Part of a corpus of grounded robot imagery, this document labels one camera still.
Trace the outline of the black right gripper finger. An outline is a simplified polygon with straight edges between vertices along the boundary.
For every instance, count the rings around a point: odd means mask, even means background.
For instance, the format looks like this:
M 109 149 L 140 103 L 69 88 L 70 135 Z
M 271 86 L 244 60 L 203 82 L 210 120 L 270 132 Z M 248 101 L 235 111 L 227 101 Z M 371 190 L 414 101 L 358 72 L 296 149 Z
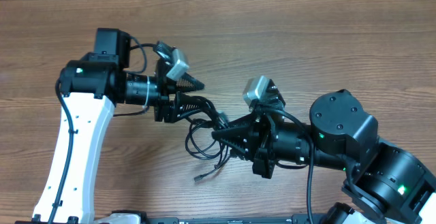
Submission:
M 231 121 L 228 127 L 212 132 L 213 139 L 222 142 L 231 149 L 256 149 L 259 146 L 259 132 L 255 130 L 254 113 Z
M 255 154 L 255 147 L 249 146 L 248 148 L 239 148 L 237 146 L 231 146 L 230 156 L 239 158 L 244 161 L 253 161 Z

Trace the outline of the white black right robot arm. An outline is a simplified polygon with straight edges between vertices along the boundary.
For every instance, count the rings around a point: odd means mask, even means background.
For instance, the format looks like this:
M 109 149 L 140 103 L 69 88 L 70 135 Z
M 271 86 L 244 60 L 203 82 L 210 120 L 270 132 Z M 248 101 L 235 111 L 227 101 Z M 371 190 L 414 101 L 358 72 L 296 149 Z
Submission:
M 380 137 L 377 119 L 347 90 L 317 98 L 309 123 L 287 113 L 280 94 L 254 100 L 250 114 L 212 137 L 270 178 L 277 166 L 345 173 L 342 191 L 366 218 L 435 222 L 435 176 L 414 155 Z

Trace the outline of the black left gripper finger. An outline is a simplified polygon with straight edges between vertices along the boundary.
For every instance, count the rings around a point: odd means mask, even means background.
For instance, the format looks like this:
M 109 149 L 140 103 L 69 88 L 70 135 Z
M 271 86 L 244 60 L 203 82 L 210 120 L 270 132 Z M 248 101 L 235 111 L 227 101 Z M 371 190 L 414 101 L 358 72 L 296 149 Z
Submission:
M 201 91 L 204 89 L 204 83 L 200 82 L 188 73 L 184 73 L 176 82 L 176 91 L 182 93 Z
M 191 115 L 205 112 L 210 106 L 203 97 L 189 96 L 181 92 L 177 92 L 172 103 L 172 111 L 170 113 L 170 122 L 175 123 L 183 120 Z

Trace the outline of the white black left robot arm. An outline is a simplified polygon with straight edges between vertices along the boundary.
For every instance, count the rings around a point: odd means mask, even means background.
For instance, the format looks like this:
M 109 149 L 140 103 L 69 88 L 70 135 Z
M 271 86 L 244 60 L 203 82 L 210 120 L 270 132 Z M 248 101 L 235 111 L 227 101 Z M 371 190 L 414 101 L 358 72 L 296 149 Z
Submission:
M 188 62 L 178 48 L 152 45 L 159 61 L 155 74 L 129 69 L 132 50 L 146 45 L 119 29 L 99 28 L 94 49 L 70 61 L 60 73 L 55 93 L 61 104 L 59 135 L 45 189 L 31 217 L 32 223 L 92 223 L 95 218 L 95 179 L 102 144 L 119 104 L 154 119 L 175 123 L 210 108 L 194 97 L 203 84 L 188 74 Z

